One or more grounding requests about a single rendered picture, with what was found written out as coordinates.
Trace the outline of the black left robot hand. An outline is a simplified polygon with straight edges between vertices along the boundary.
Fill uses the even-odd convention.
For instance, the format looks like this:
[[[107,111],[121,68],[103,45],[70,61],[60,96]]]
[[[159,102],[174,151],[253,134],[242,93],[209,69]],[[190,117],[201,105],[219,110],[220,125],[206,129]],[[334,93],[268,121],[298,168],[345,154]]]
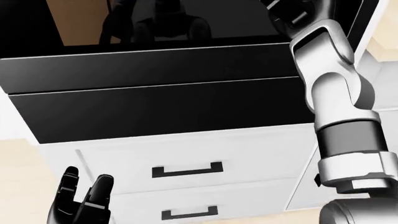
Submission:
[[[77,167],[67,167],[50,207],[47,224],[109,224],[114,178],[99,175],[81,203],[74,201],[79,181]]]

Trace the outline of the black glass oven door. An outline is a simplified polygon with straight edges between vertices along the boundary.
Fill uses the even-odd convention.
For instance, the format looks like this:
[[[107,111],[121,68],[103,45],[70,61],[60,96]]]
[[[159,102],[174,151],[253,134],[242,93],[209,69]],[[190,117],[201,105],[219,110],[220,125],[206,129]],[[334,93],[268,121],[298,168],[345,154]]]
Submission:
[[[0,0],[10,95],[294,76],[259,0]]]

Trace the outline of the black oven lower panel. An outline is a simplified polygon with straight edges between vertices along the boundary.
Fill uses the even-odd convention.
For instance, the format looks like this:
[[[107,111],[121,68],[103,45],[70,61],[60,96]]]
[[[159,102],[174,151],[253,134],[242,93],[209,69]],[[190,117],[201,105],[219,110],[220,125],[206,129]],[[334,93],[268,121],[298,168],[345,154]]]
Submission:
[[[312,123],[297,77],[14,95],[41,144]]]

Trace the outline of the white cabinet body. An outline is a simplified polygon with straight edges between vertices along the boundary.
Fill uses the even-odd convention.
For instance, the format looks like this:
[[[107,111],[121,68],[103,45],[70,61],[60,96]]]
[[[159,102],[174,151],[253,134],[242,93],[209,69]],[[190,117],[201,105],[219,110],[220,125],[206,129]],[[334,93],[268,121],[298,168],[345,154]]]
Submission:
[[[97,176],[93,175],[89,170],[82,154],[81,150],[83,149],[91,149],[94,147],[103,147],[103,146],[116,146],[116,145],[124,145],[131,144],[135,142],[158,142],[158,141],[179,141],[179,140],[190,140],[190,139],[210,139],[210,138],[231,138],[231,137],[264,137],[264,138],[272,138],[275,136],[282,136],[284,138],[305,138],[313,141],[313,149],[309,154],[309,157],[302,167],[298,177],[290,178],[295,179],[296,183],[287,201],[285,208],[282,212],[286,211],[286,208],[297,188],[302,174],[305,172],[305,169],[308,166],[312,158],[312,154],[315,147],[315,134],[313,132],[313,128],[311,124],[294,124],[288,126],[270,126],[263,128],[245,128],[245,129],[232,129],[232,130],[219,130],[219,131],[210,131],[210,132],[197,132],[197,133],[185,133],[185,134],[169,134],[163,136],[144,136],[139,138],[126,138],[126,139],[105,139],[100,141],[82,141],[82,142],[68,142],[68,143],[54,143],[54,144],[46,144],[40,145],[39,150],[49,163],[52,170],[55,172],[57,176],[61,176],[63,171],[68,166],[75,166],[80,170],[80,182],[79,189],[76,195],[77,199],[82,199],[85,195],[87,188],[95,181]],[[263,182],[266,180],[257,180],[254,182]],[[130,194],[139,194],[144,192],[133,192]]]

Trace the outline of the white oven side frame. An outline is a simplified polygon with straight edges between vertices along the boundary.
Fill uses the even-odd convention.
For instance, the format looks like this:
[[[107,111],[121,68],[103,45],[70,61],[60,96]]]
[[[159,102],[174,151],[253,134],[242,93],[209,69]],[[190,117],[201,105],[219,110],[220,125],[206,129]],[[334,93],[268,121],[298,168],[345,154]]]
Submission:
[[[368,43],[383,16],[390,0],[353,0],[348,15],[352,25],[349,28],[348,40],[354,50],[354,66],[359,65]]]

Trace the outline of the white drawer front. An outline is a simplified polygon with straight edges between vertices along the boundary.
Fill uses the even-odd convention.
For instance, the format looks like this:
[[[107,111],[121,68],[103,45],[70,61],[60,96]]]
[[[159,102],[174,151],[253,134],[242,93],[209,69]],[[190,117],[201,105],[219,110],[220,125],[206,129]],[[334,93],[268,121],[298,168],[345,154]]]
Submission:
[[[116,224],[187,224],[280,213],[295,186],[295,179],[277,179],[139,194],[114,195],[111,212]],[[161,220],[164,210],[172,215],[206,212],[218,207],[218,215]]]
[[[93,175],[115,179],[114,194],[151,192],[298,177],[313,149],[305,138],[231,137],[179,141],[135,142],[81,150]],[[223,172],[152,178],[153,167],[164,171],[210,168],[222,162]]]

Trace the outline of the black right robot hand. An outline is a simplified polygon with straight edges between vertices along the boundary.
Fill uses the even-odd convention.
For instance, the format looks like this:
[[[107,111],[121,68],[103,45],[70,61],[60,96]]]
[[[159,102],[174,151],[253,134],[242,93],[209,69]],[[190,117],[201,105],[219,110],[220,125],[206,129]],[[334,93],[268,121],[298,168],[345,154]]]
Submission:
[[[267,9],[277,31],[294,39],[310,25],[333,18],[335,6],[335,0],[274,0]]]

